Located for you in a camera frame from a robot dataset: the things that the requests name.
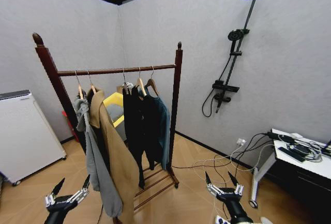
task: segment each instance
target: white wall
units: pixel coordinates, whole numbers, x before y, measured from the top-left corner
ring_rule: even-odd
[[[182,41],[176,130],[224,153],[231,153],[237,138],[249,139],[271,127],[327,141],[331,0],[257,0],[243,56],[230,79],[240,90],[219,114],[202,115],[201,105],[228,58],[228,33],[243,28],[249,6],[246,0],[135,0],[121,5],[128,64],[173,63],[176,44]],[[149,74],[142,74],[147,80]],[[153,77],[170,106],[172,71],[156,71]],[[243,161],[254,164],[256,154]]]
[[[0,9],[0,93],[30,89],[57,137],[70,137],[31,34],[37,32],[43,38],[58,70],[123,67],[118,6],[101,0],[1,0]],[[123,81],[117,75],[91,77],[106,95]],[[88,76],[79,78],[88,90]],[[76,79],[63,81],[74,99]]]

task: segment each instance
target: parquet floor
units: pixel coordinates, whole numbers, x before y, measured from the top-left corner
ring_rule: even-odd
[[[17,187],[4,183],[0,199],[0,224],[44,223],[48,212],[44,206],[44,196],[52,190],[63,177],[66,178],[59,195],[75,193],[82,187],[86,178],[85,156],[77,142],[69,141],[64,144],[68,154],[67,160],[59,160],[28,178],[24,179]],[[173,155],[173,165],[189,167],[199,159],[213,158],[215,153],[176,135]],[[214,168],[205,168],[212,179],[222,181]],[[163,223],[214,223],[216,211],[213,197],[206,190],[206,183],[200,179],[193,169],[174,169],[180,181],[179,188],[170,187],[135,213],[136,223],[163,224]],[[197,168],[196,172],[204,177],[204,171]],[[227,169],[219,169],[226,180],[229,180]],[[160,172],[155,177],[149,178],[146,185],[166,175]],[[267,217],[274,224],[277,223],[312,223],[309,210],[293,199],[276,184],[267,179],[262,179],[258,192],[258,209],[253,209],[248,204],[251,186],[251,173],[239,172],[238,180],[245,186],[241,203],[248,215],[256,222],[261,216]],[[160,182],[136,199],[135,204],[151,196],[159,188],[171,182],[170,178]],[[222,205],[216,201],[219,214]],[[98,192],[90,186],[90,194],[74,210],[70,211],[65,223],[93,224],[97,223],[101,210],[101,200]],[[102,213],[100,224],[112,223],[112,219]]]

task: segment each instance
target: table leg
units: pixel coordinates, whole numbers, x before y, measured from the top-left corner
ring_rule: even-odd
[[[249,201],[249,205],[251,207],[257,208],[258,204],[256,202],[257,199],[257,193],[258,193],[258,184],[261,178],[267,173],[267,171],[273,166],[273,164],[276,162],[275,154],[272,153],[267,161],[263,164],[263,166],[258,170],[257,168],[254,168],[253,178],[252,178],[252,192],[251,192],[251,198]]]

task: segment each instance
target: handheld shower head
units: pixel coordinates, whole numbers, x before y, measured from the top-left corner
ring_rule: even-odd
[[[237,29],[237,30],[233,30],[229,33],[228,35],[228,39],[230,41],[237,41],[240,40],[241,38],[243,38],[244,33],[241,29]]]
[[[230,50],[231,53],[234,52],[236,41],[243,38],[243,36],[244,36],[244,32],[241,29],[233,30],[229,33],[228,39],[232,41],[231,50]]]

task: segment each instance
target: white refrigerator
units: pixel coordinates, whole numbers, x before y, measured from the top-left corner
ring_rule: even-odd
[[[0,94],[0,172],[17,185],[59,159],[66,152],[31,92]]]

